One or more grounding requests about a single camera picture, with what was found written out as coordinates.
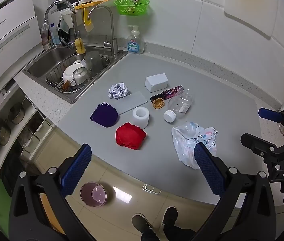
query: red cloth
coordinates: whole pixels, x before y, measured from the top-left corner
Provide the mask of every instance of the red cloth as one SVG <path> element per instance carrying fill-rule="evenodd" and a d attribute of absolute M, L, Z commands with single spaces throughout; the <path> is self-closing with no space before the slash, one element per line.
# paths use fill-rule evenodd
<path fill-rule="evenodd" d="M 131 149 L 139 149 L 146 133 L 140 127 L 127 122 L 116 130 L 116 143 Z"/>

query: green plastic basket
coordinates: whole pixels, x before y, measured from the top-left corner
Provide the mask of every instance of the green plastic basket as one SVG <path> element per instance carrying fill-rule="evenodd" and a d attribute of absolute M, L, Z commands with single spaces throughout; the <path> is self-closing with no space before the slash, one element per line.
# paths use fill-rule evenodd
<path fill-rule="evenodd" d="M 139 0 L 134 4 L 132 0 L 116 0 L 115 5 L 121 15 L 139 16 L 146 13 L 149 0 Z"/>

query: kitchen counter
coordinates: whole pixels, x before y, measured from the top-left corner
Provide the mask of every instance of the kitchen counter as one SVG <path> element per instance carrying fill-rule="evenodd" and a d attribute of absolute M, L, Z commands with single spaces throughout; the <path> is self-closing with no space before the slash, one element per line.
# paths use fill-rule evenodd
<path fill-rule="evenodd" d="M 149 93 L 144 87 L 146 76 L 165 72 L 170 87 L 182 85 L 194 94 L 195 103 L 181 120 L 169 124 L 164 121 L 167 109 L 153 109 Z M 239 87 L 188 64 L 153 54 L 129 54 L 108 70 L 73 105 L 49 92 L 20 72 L 16 82 L 32 102 L 61 130 L 79 144 L 88 143 L 93 153 L 112 166 L 154 187 L 178 196 L 216 204 L 219 197 L 210 190 L 200 170 L 193 170 L 178 160 L 173 142 L 172 127 L 193 121 L 200 126 L 215 127 L 218 132 L 217 156 L 227 166 L 235 166 L 242 173 L 267 171 L 263 159 L 242 147 L 240 137 L 248 132 L 277 146 L 284 144 L 277 124 L 260 119 L 257 110 L 270 108 L 267 104 Z M 129 122 L 132 111 L 120 116 L 111 128 L 104 128 L 89 117 L 98 104 L 108 102 L 108 89 L 113 83 L 124 82 L 131 92 L 140 91 L 148 102 L 150 121 L 145 129 L 147 138 L 140 150 L 120 147 L 115 142 L 115 131 Z M 280 184 L 271 184 L 275 205 L 282 205 Z M 237 203 L 240 207 L 242 195 Z"/>

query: faucet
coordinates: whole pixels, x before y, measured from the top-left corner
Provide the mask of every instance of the faucet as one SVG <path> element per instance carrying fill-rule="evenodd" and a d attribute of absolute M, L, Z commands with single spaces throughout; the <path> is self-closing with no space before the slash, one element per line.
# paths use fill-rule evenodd
<path fill-rule="evenodd" d="M 48 13 L 49 11 L 51 10 L 51 8 L 54 6 L 54 5 L 57 5 L 57 4 L 66 4 L 70 10 L 74 9 L 74 6 L 69 2 L 69 1 L 66 1 L 66 0 L 58 0 L 58 1 L 55 1 L 53 2 L 46 10 L 45 12 L 45 16 L 44 16 L 44 23 L 43 23 L 43 31 L 47 31 L 49 28 L 50 28 L 50 23 L 48 22 Z M 71 17 L 72 17 L 72 23 L 73 23 L 73 27 L 74 27 L 74 38 L 75 40 L 77 38 L 80 38 L 81 37 L 81 34 L 80 34 L 80 31 L 78 30 L 78 27 L 77 27 L 77 23 L 76 23 L 76 18 L 75 18 L 75 12 L 73 12 L 71 14 Z M 67 41 L 65 41 L 64 38 L 61 38 L 61 43 L 64 44 L 65 46 L 67 46 L 69 49 L 74 49 L 75 48 L 75 44 L 74 42 L 72 43 L 68 43 Z"/>
<path fill-rule="evenodd" d="M 116 57 L 118 55 L 118 47 L 117 47 L 117 39 L 115 38 L 114 36 L 114 24 L 113 24 L 113 14 L 112 14 L 112 11 L 110 8 L 108 8 L 107 6 L 104 6 L 104 5 L 98 5 L 96 7 L 94 7 L 90 13 L 88 14 L 88 17 L 87 19 L 89 20 L 90 19 L 90 15 L 91 13 L 95 10 L 95 9 L 98 9 L 98 8 L 105 8 L 109 11 L 109 16 L 111 17 L 111 31 L 112 31 L 112 41 L 111 42 L 108 42 L 107 39 L 106 41 L 104 42 L 104 46 L 105 47 L 110 47 L 111 48 L 111 53 L 112 53 L 112 56 L 113 57 Z"/>

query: blue gripper pad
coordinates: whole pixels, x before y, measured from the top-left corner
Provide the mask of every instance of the blue gripper pad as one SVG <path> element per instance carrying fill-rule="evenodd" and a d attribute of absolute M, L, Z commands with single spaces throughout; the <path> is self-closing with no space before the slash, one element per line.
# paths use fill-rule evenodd
<path fill-rule="evenodd" d="M 225 192 L 225 179 L 218 167 L 212 160 L 211 153 L 204 144 L 196 144 L 194 147 L 194 158 L 199 165 L 206 181 L 208 182 L 212 192 L 220 197 Z"/>
<path fill-rule="evenodd" d="M 267 109 L 267 108 L 259 109 L 258 114 L 259 114 L 259 117 L 261 118 L 268 119 L 268 120 L 271 120 L 277 123 L 280 123 L 283 121 L 283 117 L 281 113 Z"/>
<path fill-rule="evenodd" d="M 73 194 L 78 182 L 92 158 L 91 147 L 87 144 L 80 149 L 80 153 L 73 160 L 70 167 L 61 178 L 61 194 L 63 197 Z"/>

